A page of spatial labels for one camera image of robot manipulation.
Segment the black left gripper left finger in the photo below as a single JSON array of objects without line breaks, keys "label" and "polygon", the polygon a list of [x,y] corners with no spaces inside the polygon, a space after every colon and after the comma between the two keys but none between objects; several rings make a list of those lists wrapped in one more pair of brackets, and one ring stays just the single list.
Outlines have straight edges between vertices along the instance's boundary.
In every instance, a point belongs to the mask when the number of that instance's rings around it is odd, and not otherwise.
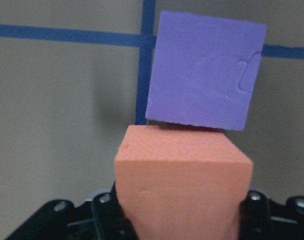
[{"label": "black left gripper left finger", "polygon": [[116,188],[75,206],[66,199],[46,202],[8,237],[9,240],[136,240]]}]

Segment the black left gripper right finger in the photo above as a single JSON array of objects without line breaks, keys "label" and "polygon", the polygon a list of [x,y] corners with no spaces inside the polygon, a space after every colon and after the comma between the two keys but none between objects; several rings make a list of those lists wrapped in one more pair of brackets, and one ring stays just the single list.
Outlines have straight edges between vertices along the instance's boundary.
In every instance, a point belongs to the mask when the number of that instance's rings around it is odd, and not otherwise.
[{"label": "black left gripper right finger", "polygon": [[250,190],[240,204],[240,240],[304,240],[304,196],[284,205],[258,190]]}]

